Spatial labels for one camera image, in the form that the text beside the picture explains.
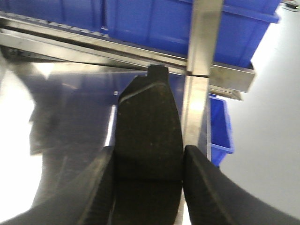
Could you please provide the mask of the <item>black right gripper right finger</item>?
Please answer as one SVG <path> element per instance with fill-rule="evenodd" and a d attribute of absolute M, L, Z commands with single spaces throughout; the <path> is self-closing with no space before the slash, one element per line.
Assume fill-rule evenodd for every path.
<path fill-rule="evenodd" d="M 183 189 L 193 225 L 300 223 L 239 187 L 193 145 L 185 147 Z"/>

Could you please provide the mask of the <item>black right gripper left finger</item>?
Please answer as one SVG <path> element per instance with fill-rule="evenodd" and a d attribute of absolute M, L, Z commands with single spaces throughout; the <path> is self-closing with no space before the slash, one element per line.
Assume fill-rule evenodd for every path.
<path fill-rule="evenodd" d="M 114 151 L 99 155 L 63 189 L 5 225 L 107 225 L 112 213 Z"/>

